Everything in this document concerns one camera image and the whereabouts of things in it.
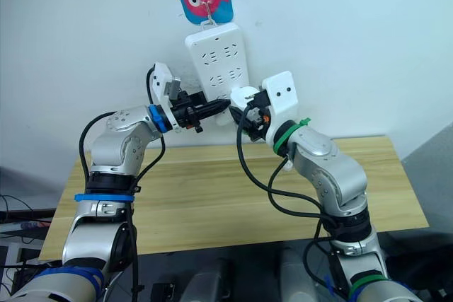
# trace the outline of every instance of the blue ring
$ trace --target blue ring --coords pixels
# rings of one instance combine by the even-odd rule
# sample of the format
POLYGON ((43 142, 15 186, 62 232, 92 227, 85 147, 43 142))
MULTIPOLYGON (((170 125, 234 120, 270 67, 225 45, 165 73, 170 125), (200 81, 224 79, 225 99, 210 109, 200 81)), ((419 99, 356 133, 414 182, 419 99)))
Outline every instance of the blue ring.
POLYGON ((80 201, 112 201, 112 202, 133 202, 134 196, 128 194, 76 194, 76 202, 80 201))
POLYGON ((156 106, 155 105, 150 105, 149 106, 149 110, 151 111, 151 119, 152 119, 152 121, 154 122, 154 124, 157 124, 157 126, 159 127, 159 130, 161 130, 161 132, 163 134, 165 134, 168 130, 165 127, 164 120, 162 119, 162 116, 157 111, 156 106))
POLYGON ((51 274, 74 274, 78 276, 82 276, 90 281, 93 285, 94 290, 96 291, 96 298, 101 296, 102 287, 104 285, 104 275, 102 275, 102 271, 96 268, 89 268, 89 267, 60 267, 60 268, 49 268, 44 270, 43 272, 39 273, 36 277, 51 275, 51 274), (97 276, 101 280, 101 284, 94 278, 97 276))

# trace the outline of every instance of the power strip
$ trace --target power strip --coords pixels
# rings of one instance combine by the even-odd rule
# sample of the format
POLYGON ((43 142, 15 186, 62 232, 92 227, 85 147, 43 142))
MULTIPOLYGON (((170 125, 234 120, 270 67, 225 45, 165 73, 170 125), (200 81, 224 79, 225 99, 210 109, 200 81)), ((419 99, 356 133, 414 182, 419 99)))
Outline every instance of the power strip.
MULTIPOLYGON (((227 23, 185 39, 198 78, 208 100, 230 99, 231 91, 248 85, 246 53, 241 29, 227 23)), ((217 124, 232 121, 228 110, 216 116, 217 124)))

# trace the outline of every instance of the desk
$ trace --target desk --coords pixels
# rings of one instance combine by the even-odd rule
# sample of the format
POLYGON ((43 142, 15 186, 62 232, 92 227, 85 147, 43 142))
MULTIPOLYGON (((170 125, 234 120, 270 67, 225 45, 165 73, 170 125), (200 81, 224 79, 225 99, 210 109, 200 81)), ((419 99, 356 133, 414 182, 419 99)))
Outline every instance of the desk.
MULTIPOLYGON (((378 231, 428 226, 414 191, 387 137, 336 140, 368 177, 369 212, 378 231)), ((267 182, 280 158, 266 144, 243 146, 250 169, 267 182)), ((148 150, 143 164, 159 150, 148 150)), ((139 254, 311 238, 316 221, 282 214, 267 194, 243 173, 236 146, 194 146, 169 149, 140 182, 134 224, 139 254)), ((277 189, 315 197, 308 180, 294 170, 282 171, 277 189)), ((76 211, 74 195, 84 191, 80 160, 74 166, 42 248, 41 260, 55 260, 76 211)), ((288 209, 316 210, 289 197, 277 201, 288 209)))

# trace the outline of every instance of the white wall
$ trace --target white wall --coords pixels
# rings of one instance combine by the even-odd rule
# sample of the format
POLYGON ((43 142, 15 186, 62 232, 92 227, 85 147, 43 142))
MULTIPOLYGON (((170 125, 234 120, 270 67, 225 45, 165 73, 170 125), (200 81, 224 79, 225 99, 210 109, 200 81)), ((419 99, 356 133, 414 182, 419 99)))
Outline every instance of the white wall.
MULTIPOLYGON (((196 86, 179 0, 0 1, 2 191, 35 206, 56 204, 92 117, 146 103, 155 61, 196 86)), ((388 134, 403 158, 451 122, 452 0, 232 1, 253 85, 292 71, 320 131, 388 134)), ((230 144, 234 128, 167 140, 230 144)))

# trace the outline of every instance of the green band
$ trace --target green band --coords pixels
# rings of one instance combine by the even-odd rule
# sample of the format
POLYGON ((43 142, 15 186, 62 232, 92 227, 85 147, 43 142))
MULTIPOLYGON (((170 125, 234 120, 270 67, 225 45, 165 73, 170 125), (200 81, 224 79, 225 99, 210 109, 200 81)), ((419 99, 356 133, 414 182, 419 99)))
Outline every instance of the green band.
POLYGON ((291 134, 300 127, 308 125, 309 121, 311 121, 310 118, 305 118, 304 120, 301 120, 299 124, 295 124, 288 130, 286 130, 286 132, 278 139, 277 143, 274 144, 274 152, 278 154, 278 149, 280 149, 281 145, 283 145, 283 143, 285 143, 288 140, 289 136, 291 136, 291 134))
POLYGON ((357 289, 359 289, 361 286, 363 286, 364 284, 371 283, 371 282, 376 282, 376 281, 386 281, 386 280, 387 280, 387 278, 382 276, 382 275, 380 275, 380 274, 365 276, 365 277, 357 280, 351 286, 351 289, 349 290, 348 299, 350 299, 352 297, 352 295, 355 293, 355 291, 357 289))

